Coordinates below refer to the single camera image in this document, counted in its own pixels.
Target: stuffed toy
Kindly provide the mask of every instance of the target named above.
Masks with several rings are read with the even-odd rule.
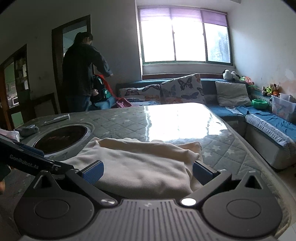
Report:
[[[228,69],[226,69],[223,71],[223,78],[230,81],[233,79],[233,74]]]
[[[262,95],[271,97],[272,95],[279,97],[279,85],[270,84],[267,88],[262,87]]]
[[[240,78],[240,81],[246,82],[248,85],[254,85],[255,83],[251,80],[250,77],[244,76]]]
[[[234,81],[234,80],[239,81],[240,76],[237,75],[237,73],[235,71],[232,71],[230,73],[230,71],[228,69],[226,69],[223,71],[223,78],[225,80],[229,80],[229,81]]]

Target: floor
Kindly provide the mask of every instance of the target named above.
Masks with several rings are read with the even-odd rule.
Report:
[[[3,241],[17,241],[20,236],[0,216],[0,237]]]
[[[277,173],[296,200],[296,165]]]

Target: white towel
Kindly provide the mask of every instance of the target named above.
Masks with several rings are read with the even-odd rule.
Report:
[[[202,186],[192,174],[198,159],[202,161],[199,142],[173,145],[95,137],[65,162],[82,170],[101,160],[104,175],[95,184],[101,190],[126,198],[179,200]]]

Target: panda stuffed toy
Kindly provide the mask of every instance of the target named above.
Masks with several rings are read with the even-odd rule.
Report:
[[[228,69],[223,71],[223,78],[224,80],[228,80],[228,81],[239,81],[240,76],[237,75],[237,73],[235,71],[230,72]]]

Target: gray cushion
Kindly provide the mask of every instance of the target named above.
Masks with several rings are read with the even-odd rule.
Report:
[[[251,106],[246,85],[216,81],[217,100],[222,107]]]

